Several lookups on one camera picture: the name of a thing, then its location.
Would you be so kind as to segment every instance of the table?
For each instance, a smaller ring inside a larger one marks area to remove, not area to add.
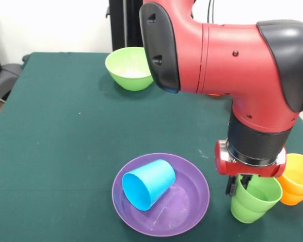
[[[303,202],[278,203],[251,225],[236,221],[217,174],[214,145],[225,139],[231,100],[170,94],[154,84],[120,88],[103,53],[34,53],[0,115],[0,242],[301,241]],[[288,152],[303,154],[297,121]],[[192,230],[142,235],[118,217],[113,180],[131,159],[164,152],[194,163],[211,202]]]

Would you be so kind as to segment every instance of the green bowl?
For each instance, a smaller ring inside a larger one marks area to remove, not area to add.
[[[106,59],[106,67],[112,78],[129,91],[143,90],[153,82],[143,47],[113,51]]]

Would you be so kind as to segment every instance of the orange cup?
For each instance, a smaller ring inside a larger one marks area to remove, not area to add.
[[[277,179],[283,188],[283,204],[291,206],[303,201],[303,155],[287,154],[286,168]]]

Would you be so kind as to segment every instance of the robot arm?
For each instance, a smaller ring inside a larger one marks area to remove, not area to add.
[[[202,24],[191,17],[194,2],[143,1],[151,74],[168,92],[232,96],[228,137],[215,147],[219,174],[229,181],[238,174],[280,176],[285,142],[303,111],[303,23]]]

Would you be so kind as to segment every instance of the plastic cup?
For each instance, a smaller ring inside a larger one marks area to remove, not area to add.
[[[124,89],[140,91],[154,80],[143,47],[126,47],[113,51],[106,58],[106,68]]]
[[[283,188],[283,204],[291,206],[303,201],[303,155],[287,154],[285,170],[277,179]]]
[[[174,181],[173,167],[159,159],[124,174],[122,188],[135,208],[147,211]]]
[[[237,189],[231,199],[231,213],[242,223],[253,223],[260,219],[282,197],[282,187],[273,177],[253,175],[247,190],[237,178]]]

